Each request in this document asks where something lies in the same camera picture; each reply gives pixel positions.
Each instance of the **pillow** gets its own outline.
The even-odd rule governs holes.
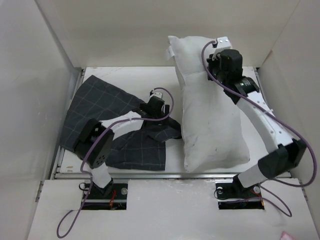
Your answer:
[[[201,61],[204,45],[212,39],[169,36],[169,52],[182,91],[184,168],[232,168],[249,161],[242,136],[240,110],[223,89],[209,81]],[[208,47],[205,56],[214,53]]]

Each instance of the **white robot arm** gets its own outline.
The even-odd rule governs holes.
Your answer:
[[[151,92],[148,103],[142,103],[139,108],[136,108],[125,115],[110,119],[98,121],[90,119],[83,127],[78,139],[73,146],[74,153],[83,160],[92,147],[97,138],[112,124],[115,124],[110,130],[103,135],[98,141],[92,152],[89,154],[87,161],[84,164],[83,170],[92,174],[92,180],[95,188],[100,191],[103,196],[107,196],[113,186],[113,179],[108,173],[108,167],[105,164],[110,152],[113,140],[127,133],[140,130],[144,126],[144,121],[148,119],[160,119],[169,114],[169,105],[165,105],[162,100],[161,92]],[[166,119],[168,125],[171,124],[169,119]]]
[[[243,76],[242,55],[237,50],[231,49],[228,38],[217,38],[212,46],[215,52],[207,58],[208,71],[222,85],[245,96],[262,107],[265,112],[272,114],[257,84],[250,77]],[[229,91],[224,90],[224,92],[250,119],[269,153],[259,159],[256,165],[236,175],[233,183],[219,184],[224,192],[220,195],[221,198],[246,198],[245,193],[254,186],[297,167],[306,145],[303,141],[294,139],[281,125],[247,100]]]

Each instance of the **red wire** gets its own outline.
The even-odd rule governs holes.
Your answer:
[[[259,193],[256,193],[255,191],[250,190],[250,192],[253,193],[253,194],[255,194],[255,195],[257,195],[258,197],[260,197],[260,194],[259,194]]]
[[[109,202],[109,204],[110,204],[110,209],[112,209],[112,207],[114,206],[114,200],[115,200],[115,198],[116,198],[116,195],[117,195],[116,190],[113,190],[113,192],[112,192],[112,198],[111,198],[111,200],[110,200],[110,202]]]

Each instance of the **white platform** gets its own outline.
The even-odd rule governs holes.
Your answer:
[[[182,122],[181,90],[174,67],[88,67],[85,70],[84,81],[91,75],[95,75],[144,101],[149,100],[149,92],[153,88],[164,87],[168,89],[175,101],[171,117],[179,123]],[[258,82],[253,67],[244,67],[243,75]],[[163,96],[164,100],[170,104],[170,97],[167,94]],[[243,137],[250,151],[250,161],[248,163],[232,168],[212,168],[210,165],[206,165],[205,167],[198,168],[193,174],[240,173],[255,165],[260,158],[267,155],[268,153],[261,137],[243,112],[241,112],[241,127]],[[127,170],[110,167],[109,172],[111,174],[186,174],[183,147],[184,143],[182,139],[170,139],[166,142],[165,171]],[[66,150],[59,172],[62,174],[79,174],[81,173],[80,165],[81,161],[78,157]],[[289,173],[285,173],[284,176],[289,177],[290,175]]]
[[[298,184],[297,179],[289,179]],[[80,206],[81,180],[46,180],[29,240],[55,240],[68,210]],[[219,210],[213,180],[130,180],[127,210],[84,210],[66,240],[279,240],[286,231],[298,240],[318,240],[300,188],[263,184],[290,207],[289,218],[265,202],[265,210]],[[262,191],[262,195],[284,207]],[[69,228],[75,212],[61,225]]]

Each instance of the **plaid fabric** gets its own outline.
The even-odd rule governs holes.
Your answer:
[[[73,145],[89,119],[114,119],[138,108],[140,103],[143,101],[136,96],[90,76],[72,100],[64,121],[60,145],[73,151]],[[166,166],[165,141],[171,138],[181,138],[181,130],[167,125],[151,125],[129,132],[112,142],[106,165],[118,169],[163,171]]]

